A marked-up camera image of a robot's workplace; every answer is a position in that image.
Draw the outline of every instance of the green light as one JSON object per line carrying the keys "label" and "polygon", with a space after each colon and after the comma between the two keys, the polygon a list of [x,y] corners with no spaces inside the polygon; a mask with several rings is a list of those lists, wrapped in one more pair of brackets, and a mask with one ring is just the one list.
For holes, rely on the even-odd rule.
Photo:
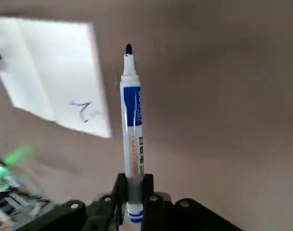
{"label": "green light", "polygon": [[10,153],[5,159],[4,162],[7,165],[13,165],[18,162],[23,156],[32,153],[32,149],[30,147],[21,147],[14,150]]}

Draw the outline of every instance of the ink scribble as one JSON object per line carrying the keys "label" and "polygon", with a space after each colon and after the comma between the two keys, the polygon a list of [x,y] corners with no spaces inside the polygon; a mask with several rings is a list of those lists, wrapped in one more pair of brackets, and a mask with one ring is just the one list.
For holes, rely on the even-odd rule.
{"label": "ink scribble", "polygon": [[92,102],[77,103],[72,100],[69,104],[72,106],[78,106],[80,108],[80,118],[83,123],[87,123],[94,116],[103,115],[103,113],[99,111],[89,111],[88,109],[90,108],[91,103]]}

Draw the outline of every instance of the beige wall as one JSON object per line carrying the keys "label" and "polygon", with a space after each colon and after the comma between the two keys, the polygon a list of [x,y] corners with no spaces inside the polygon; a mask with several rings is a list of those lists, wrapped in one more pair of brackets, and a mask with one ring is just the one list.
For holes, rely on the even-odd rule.
{"label": "beige wall", "polygon": [[32,144],[20,165],[53,199],[90,202],[124,169],[115,76],[131,42],[156,190],[244,230],[293,231],[292,0],[2,0],[0,13],[97,28],[113,139],[13,109],[0,83],[0,156]]}

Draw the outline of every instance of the blue marker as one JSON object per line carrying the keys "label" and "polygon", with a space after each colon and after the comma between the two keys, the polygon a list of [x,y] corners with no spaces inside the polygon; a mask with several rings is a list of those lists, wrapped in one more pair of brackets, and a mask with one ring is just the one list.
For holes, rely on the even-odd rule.
{"label": "blue marker", "polygon": [[128,44],[124,55],[124,72],[121,77],[120,92],[128,191],[127,210],[130,221],[134,223],[141,222],[143,218],[141,186],[144,176],[144,159],[140,86],[132,47]]}

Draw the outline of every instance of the whiteboard marker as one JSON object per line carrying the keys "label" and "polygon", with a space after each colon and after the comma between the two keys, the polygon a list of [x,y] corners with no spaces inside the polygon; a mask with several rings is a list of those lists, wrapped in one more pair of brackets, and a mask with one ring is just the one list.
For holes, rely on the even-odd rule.
{"label": "whiteboard marker", "polygon": [[124,72],[120,82],[127,210],[131,222],[143,218],[141,185],[144,176],[141,89],[130,44],[124,55]]}

